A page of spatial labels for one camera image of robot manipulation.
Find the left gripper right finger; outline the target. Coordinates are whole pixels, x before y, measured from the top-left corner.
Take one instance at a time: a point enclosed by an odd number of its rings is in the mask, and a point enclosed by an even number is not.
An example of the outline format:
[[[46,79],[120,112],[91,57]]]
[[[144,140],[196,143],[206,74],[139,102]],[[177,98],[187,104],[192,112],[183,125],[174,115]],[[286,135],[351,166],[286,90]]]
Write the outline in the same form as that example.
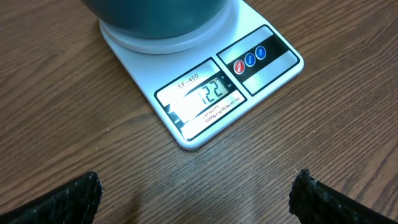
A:
[[[308,169],[292,182],[289,212],[302,224],[397,224],[314,179]]]

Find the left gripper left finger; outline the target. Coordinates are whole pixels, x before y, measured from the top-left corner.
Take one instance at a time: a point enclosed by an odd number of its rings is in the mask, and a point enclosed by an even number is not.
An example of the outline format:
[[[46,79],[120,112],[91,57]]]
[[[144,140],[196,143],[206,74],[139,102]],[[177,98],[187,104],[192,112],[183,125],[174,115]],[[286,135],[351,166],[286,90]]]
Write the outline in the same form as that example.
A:
[[[96,172],[87,172],[1,215],[7,224],[92,224],[103,194]]]

